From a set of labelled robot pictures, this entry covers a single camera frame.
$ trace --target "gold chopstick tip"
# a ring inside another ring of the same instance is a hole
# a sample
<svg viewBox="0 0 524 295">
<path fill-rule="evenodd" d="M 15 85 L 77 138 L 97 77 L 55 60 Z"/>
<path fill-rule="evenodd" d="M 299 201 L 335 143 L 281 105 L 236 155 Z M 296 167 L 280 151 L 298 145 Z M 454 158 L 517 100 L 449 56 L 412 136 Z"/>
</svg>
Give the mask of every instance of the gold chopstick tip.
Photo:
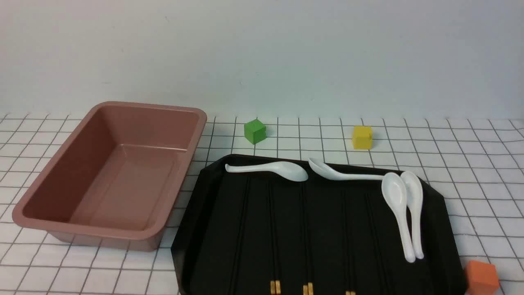
<svg viewBox="0 0 524 295">
<path fill-rule="evenodd" d="M 280 290 L 280 280 L 276 280 L 275 281 L 275 291 L 276 291 L 277 295 L 282 294 L 281 293 L 282 291 Z"/>
<path fill-rule="evenodd" d="M 269 290 L 271 291 L 271 295 L 276 294 L 275 281 L 269 281 Z"/>
</svg>

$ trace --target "wooden block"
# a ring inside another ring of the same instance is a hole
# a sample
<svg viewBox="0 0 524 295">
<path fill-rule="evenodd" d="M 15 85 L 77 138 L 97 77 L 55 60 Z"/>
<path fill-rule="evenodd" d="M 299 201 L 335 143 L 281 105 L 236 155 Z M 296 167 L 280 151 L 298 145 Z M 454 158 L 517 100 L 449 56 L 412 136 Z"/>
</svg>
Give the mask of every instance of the wooden block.
<svg viewBox="0 0 524 295">
<path fill-rule="evenodd" d="M 493 295 L 500 287 L 497 270 L 492 264 L 471 260 L 465 272 L 470 295 Z"/>
<path fill-rule="evenodd" d="M 353 129 L 353 148 L 370 150 L 373 143 L 373 132 L 370 126 L 355 126 Z"/>
</svg>

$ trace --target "white spoon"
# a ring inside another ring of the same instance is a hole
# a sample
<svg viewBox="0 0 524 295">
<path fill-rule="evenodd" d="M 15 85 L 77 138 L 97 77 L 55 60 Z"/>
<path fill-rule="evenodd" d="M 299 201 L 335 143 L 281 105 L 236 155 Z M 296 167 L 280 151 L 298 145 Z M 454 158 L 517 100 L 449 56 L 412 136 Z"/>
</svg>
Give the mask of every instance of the white spoon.
<svg viewBox="0 0 524 295">
<path fill-rule="evenodd" d="M 251 166 L 230 166 L 226 164 L 226 171 L 229 173 L 269 171 L 291 181 L 301 182 L 308 180 L 308 173 L 304 170 L 304 168 L 297 164 L 285 161 Z"/>
<path fill-rule="evenodd" d="M 408 221 L 406 219 L 406 185 L 400 176 L 393 172 L 384 175 L 384 179 L 382 180 L 382 195 L 397 219 L 400 240 L 404 249 L 404 257 L 407 262 L 414 262 L 415 253 L 411 245 Z"/>
<path fill-rule="evenodd" d="M 418 259 L 424 258 L 422 252 L 422 242 L 420 239 L 420 214 L 422 213 L 422 184 L 419 178 L 411 171 L 404 171 L 400 178 L 406 184 L 407 204 L 409 212 L 411 213 L 411 239 L 413 242 L 413 250 Z"/>
<path fill-rule="evenodd" d="M 329 180 L 382 180 L 384 178 L 382 175 L 340 173 L 319 159 L 309 158 L 308 162 L 313 171 Z"/>
</svg>

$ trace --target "chopstick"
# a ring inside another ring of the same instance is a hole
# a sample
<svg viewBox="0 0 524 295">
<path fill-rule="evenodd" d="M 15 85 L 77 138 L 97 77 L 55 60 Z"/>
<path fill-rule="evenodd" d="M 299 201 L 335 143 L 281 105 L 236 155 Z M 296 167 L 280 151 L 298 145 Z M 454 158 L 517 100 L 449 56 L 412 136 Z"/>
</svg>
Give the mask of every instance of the chopstick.
<svg viewBox="0 0 524 295">
<path fill-rule="evenodd" d="M 374 214 L 373 214 L 373 210 L 372 210 L 372 204 L 371 204 L 371 200 L 373 199 L 371 194 L 367 193 L 365 194 L 365 199 L 366 199 L 366 210 L 367 210 L 367 219 L 368 219 L 368 223 L 369 223 L 369 227 L 370 227 L 370 231 L 371 231 L 371 234 L 372 234 L 372 239 L 373 239 L 373 252 L 374 252 L 374 255 L 375 255 L 375 258 L 376 258 L 376 262 L 377 262 L 377 269 L 378 269 L 378 276 L 379 276 L 379 280 L 380 280 L 380 288 L 381 288 L 381 292 L 386 289 L 386 293 L 391 293 L 391 287 L 390 287 L 390 283 L 388 281 L 388 277 L 386 275 L 386 271 L 385 271 L 385 267 L 384 267 L 384 262 L 383 262 L 383 258 L 382 258 L 382 252 L 380 250 L 380 244 L 379 244 L 379 239 L 378 239 L 378 234 L 377 234 L 377 228 L 375 226 L 375 221 L 374 221 Z"/>
<path fill-rule="evenodd" d="M 313 260 L 311 254 L 311 239 L 309 235 L 309 218 L 307 211 L 307 200 L 305 197 L 305 186 L 302 184 L 301 200 L 301 224 L 302 224 L 302 238 L 304 243 L 304 262 L 305 262 L 305 284 L 302 286 L 302 293 L 304 295 L 313 295 Z"/>
<path fill-rule="evenodd" d="M 269 291 L 271 295 L 280 295 L 280 254 L 278 251 L 277 227 L 275 218 L 275 203 L 271 184 L 268 183 L 267 207 L 269 211 L 269 235 L 271 248 L 271 280 L 269 281 Z"/>
<path fill-rule="evenodd" d="M 242 200 L 242 211 L 240 214 L 240 224 L 238 225 L 238 234 L 237 234 L 236 247 L 235 247 L 235 257 L 233 259 L 233 268 L 232 268 L 233 273 L 230 278 L 230 283 L 227 289 L 227 294 L 236 293 L 240 257 L 242 254 L 242 246 L 244 243 L 244 229 L 245 229 L 245 223 L 246 223 L 246 212 L 247 212 L 247 204 L 249 201 L 249 184 L 250 184 L 250 180 L 248 177 L 246 180 L 245 187 L 244 187 L 244 199 Z"/>
<path fill-rule="evenodd" d="M 355 269 L 353 251 L 350 247 L 352 240 L 351 225 L 348 225 L 347 199 L 344 192 L 341 193 L 342 199 L 342 251 L 344 252 L 344 284 L 345 295 L 356 295 L 355 290 Z"/>
</svg>

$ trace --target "table surface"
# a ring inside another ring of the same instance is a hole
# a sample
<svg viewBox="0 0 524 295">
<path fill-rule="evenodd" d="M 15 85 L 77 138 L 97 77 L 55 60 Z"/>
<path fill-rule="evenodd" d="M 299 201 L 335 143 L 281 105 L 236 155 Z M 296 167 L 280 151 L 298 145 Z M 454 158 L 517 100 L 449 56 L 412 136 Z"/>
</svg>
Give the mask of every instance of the table surface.
<svg viewBox="0 0 524 295">
<path fill-rule="evenodd" d="M 462 263 L 495 264 L 498 294 L 524 292 L 524 120 L 259 118 L 268 138 L 253 146 L 253 118 L 209 115 L 160 248 L 135 252 L 63 243 L 11 218 L 82 118 L 0 115 L 0 295 L 178 294 L 169 247 L 200 169 L 230 153 L 413 171 L 444 195 Z M 355 125 L 373 127 L 370 151 L 353 149 Z"/>
</svg>

